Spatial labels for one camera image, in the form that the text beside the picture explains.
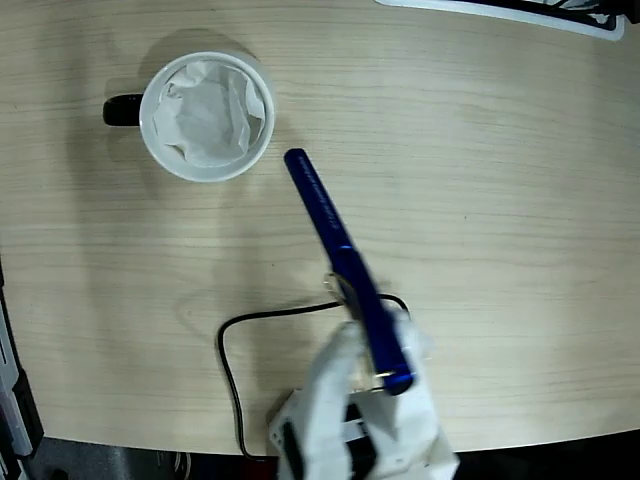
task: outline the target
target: floor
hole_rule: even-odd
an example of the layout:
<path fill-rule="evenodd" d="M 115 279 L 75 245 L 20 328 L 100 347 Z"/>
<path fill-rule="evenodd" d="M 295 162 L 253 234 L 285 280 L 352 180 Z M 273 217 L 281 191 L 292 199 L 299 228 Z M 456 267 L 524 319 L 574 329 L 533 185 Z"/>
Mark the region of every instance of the floor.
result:
<path fill-rule="evenodd" d="M 455 480 L 637 478 L 640 430 L 574 442 L 460 454 Z M 185 455 L 45 438 L 27 462 L 32 480 L 274 480 L 275 458 Z"/>

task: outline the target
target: robotic hand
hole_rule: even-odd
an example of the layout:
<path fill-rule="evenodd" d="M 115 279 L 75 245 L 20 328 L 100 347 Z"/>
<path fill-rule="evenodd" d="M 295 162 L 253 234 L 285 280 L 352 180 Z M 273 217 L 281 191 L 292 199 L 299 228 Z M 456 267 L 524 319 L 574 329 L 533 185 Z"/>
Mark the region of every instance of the robotic hand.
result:
<path fill-rule="evenodd" d="M 440 428 L 424 368 L 427 342 L 402 310 L 392 311 L 414 381 L 396 396 L 382 389 L 348 393 L 366 352 L 356 321 L 342 324 L 271 423 L 279 480 L 450 480 L 458 460 Z"/>
<path fill-rule="evenodd" d="M 269 435 L 280 480 L 449 480 L 458 461 L 438 422 L 423 364 L 425 342 L 408 313 L 385 306 L 303 150 L 285 163 L 338 279 L 352 320 L 311 364 Z M 369 354 L 382 387 L 349 394 L 356 362 Z"/>

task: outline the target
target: mug handle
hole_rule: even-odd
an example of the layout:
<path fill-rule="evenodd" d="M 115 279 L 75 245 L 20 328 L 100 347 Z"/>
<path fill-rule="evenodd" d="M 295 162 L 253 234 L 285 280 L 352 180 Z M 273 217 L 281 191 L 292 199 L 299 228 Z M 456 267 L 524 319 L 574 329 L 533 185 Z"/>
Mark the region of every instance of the mug handle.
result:
<path fill-rule="evenodd" d="M 141 93 L 111 97 L 102 106 L 102 120 L 112 127 L 137 127 L 141 102 Z"/>

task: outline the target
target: blue pen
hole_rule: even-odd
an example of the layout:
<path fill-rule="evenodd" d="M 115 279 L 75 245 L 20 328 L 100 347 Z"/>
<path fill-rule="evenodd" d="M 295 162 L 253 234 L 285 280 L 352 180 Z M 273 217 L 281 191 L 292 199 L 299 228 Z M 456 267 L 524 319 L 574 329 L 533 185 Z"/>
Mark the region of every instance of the blue pen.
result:
<path fill-rule="evenodd" d="M 289 150 L 284 161 L 324 245 L 332 270 L 341 281 L 345 303 L 351 315 L 364 326 L 373 366 L 382 378 L 384 390 L 390 395 L 405 392 L 413 382 L 413 374 L 400 348 L 393 316 L 380 301 L 367 267 L 305 151 Z"/>

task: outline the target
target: white object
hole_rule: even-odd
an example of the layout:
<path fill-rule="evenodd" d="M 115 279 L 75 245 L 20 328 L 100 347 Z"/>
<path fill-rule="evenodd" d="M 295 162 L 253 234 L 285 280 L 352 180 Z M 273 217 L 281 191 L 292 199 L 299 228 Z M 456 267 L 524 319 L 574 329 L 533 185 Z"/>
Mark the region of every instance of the white object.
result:
<path fill-rule="evenodd" d="M 220 167 L 247 154 L 264 128 L 262 95 L 228 63 L 201 60 L 178 70 L 153 115 L 158 139 L 196 167 Z"/>
<path fill-rule="evenodd" d="M 245 90 L 239 91 L 243 82 Z M 175 89 L 173 98 L 170 98 L 172 102 L 163 102 L 171 97 L 172 88 Z M 213 106 L 218 103 L 216 99 L 212 99 L 213 102 L 208 103 L 209 107 L 204 111 L 193 112 L 193 108 L 197 106 L 198 98 L 214 95 L 216 89 L 219 95 L 216 98 L 222 101 L 225 88 L 227 95 L 229 90 L 234 95 L 235 90 L 239 106 L 218 119 L 232 122 L 232 125 L 226 125 L 229 127 L 226 128 L 219 124 L 216 138 L 215 127 L 212 126 L 213 117 L 220 111 Z M 273 92 L 266 71 L 250 55 L 241 52 L 197 52 L 185 55 L 162 68 L 147 86 L 140 104 L 142 138 L 153 158 L 178 177 L 194 182 L 228 180 L 247 171 L 266 150 L 275 126 Z M 168 112 L 172 108 L 175 109 L 174 115 Z M 198 115 L 203 116 L 200 119 L 202 128 L 194 129 Z M 258 125 L 251 125 L 252 119 L 256 119 Z M 247 125 L 257 129 L 253 137 L 247 131 Z M 209 127 L 211 136 L 206 138 L 204 132 Z M 225 137 L 223 134 L 229 131 L 230 135 Z"/>
<path fill-rule="evenodd" d="M 430 10 L 441 10 L 457 13 L 470 13 L 473 15 L 481 15 L 485 17 L 502 18 L 504 20 L 515 20 L 517 22 L 530 23 L 533 25 L 542 25 L 544 27 L 557 28 L 574 33 L 581 33 L 592 37 L 603 38 L 605 40 L 620 40 L 624 34 L 625 19 L 623 15 L 616 18 L 616 27 L 614 30 L 604 30 L 602 28 L 584 25 L 570 20 L 549 17 L 535 13 L 523 12 L 511 8 L 494 7 L 491 5 L 482 5 L 474 2 L 459 2 L 455 0 L 376 0 L 383 5 L 398 7 L 425 8 Z M 594 15 L 594 18 L 604 17 L 603 15 Z"/>
<path fill-rule="evenodd" d="M 304 388 L 294 392 L 269 428 L 280 452 L 278 479 L 293 480 L 291 451 L 285 448 L 284 427 L 292 428 L 304 465 L 305 480 L 352 478 L 352 459 L 346 442 L 362 430 L 345 423 L 347 406 L 355 404 L 364 431 L 377 454 L 367 479 L 451 480 L 458 459 L 438 421 L 429 393 L 423 354 L 427 342 L 404 312 L 394 311 L 402 351 L 414 372 L 404 393 L 383 391 L 348 394 L 349 378 L 365 352 L 359 323 L 350 321 L 334 332 L 311 364 Z"/>

